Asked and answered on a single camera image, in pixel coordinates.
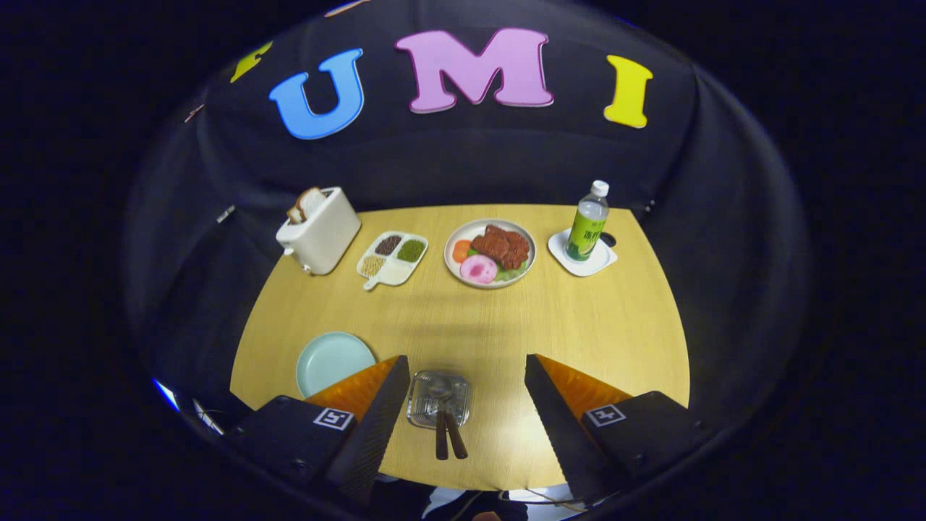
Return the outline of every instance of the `white divided tray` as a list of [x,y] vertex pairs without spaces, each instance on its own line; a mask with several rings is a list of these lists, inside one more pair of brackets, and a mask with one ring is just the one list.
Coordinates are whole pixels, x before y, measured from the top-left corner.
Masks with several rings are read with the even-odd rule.
[[[399,243],[395,245],[392,252],[388,255],[381,255],[376,253],[376,247],[386,238],[393,235],[398,235],[400,237]],[[400,260],[398,258],[399,251],[402,251],[402,246],[410,240],[417,240],[424,244],[424,249],[421,251],[421,254],[418,255],[418,258],[414,262],[407,262],[405,260]],[[428,251],[428,239],[422,237],[421,235],[408,234],[406,232],[396,232],[389,231],[383,232],[380,236],[376,237],[376,240],[369,245],[367,251],[364,252],[363,256],[360,257],[360,260],[357,261],[357,273],[360,276],[367,277],[369,280],[363,288],[367,291],[373,289],[377,284],[385,284],[387,286],[399,286],[403,284],[412,272],[415,271],[415,268],[418,267],[421,259],[424,257],[424,254]],[[365,275],[363,273],[363,261],[367,257],[383,259],[382,267],[374,275]]]

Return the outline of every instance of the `light blue plate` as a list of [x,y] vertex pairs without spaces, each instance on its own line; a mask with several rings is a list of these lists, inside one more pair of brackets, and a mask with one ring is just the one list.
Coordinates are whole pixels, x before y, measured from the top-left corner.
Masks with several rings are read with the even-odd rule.
[[334,331],[308,343],[295,365],[295,383],[303,398],[363,371],[376,363],[363,340]]

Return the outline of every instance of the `bottle label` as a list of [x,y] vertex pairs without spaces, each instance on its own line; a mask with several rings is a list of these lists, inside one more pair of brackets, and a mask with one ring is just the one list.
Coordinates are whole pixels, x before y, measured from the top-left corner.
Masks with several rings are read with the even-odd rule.
[[601,231],[605,229],[606,220],[592,221],[576,211],[575,221],[572,222],[572,231],[569,232],[566,254],[576,261],[588,261],[588,258],[592,256],[592,250],[598,242]]

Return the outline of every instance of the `water bottle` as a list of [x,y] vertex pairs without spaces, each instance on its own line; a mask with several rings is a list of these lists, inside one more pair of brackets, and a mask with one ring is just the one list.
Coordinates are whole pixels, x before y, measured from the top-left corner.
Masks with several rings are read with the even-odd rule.
[[570,259],[585,262],[592,256],[594,245],[607,221],[606,195],[607,183],[595,181],[592,183],[592,193],[579,201],[576,218],[569,232],[569,242],[566,244],[566,255]]

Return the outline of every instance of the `grain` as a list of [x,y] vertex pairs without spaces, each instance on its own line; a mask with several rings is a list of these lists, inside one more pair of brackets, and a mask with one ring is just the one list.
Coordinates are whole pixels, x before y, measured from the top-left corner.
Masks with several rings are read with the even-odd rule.
[[421,241],[408,241],[399,249],[398,258],[401,261],[414,262],[421,256],[424,251],[424,243]]
[[402,237],[398,235],[390,235],[380,241],[380,244],[376,246],[376,252],[380,255],[389,255],[401,240]]
[[386,260],[382,257],[373,257],[372,255],[369,255],[363,260],[363,265],[360,267],[360,272],[365,274],[367,277],[372,277],[379,272],[384,262],[386,262]]

